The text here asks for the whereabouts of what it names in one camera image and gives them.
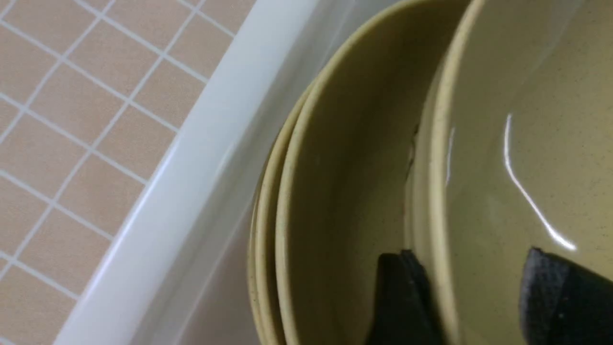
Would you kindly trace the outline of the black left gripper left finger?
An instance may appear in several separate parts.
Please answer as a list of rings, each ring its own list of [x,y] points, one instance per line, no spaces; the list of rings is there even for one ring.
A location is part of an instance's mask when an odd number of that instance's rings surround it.
[[[425,268],[413,251],[377,260],[374,321],[368,345],[442,345]]]

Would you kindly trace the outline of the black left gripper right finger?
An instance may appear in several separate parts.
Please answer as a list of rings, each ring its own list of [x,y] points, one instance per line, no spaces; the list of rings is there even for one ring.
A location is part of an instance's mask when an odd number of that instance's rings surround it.
[[[528,345],[610,345],[613,282],[532,247],[522,272],[519,315]]]

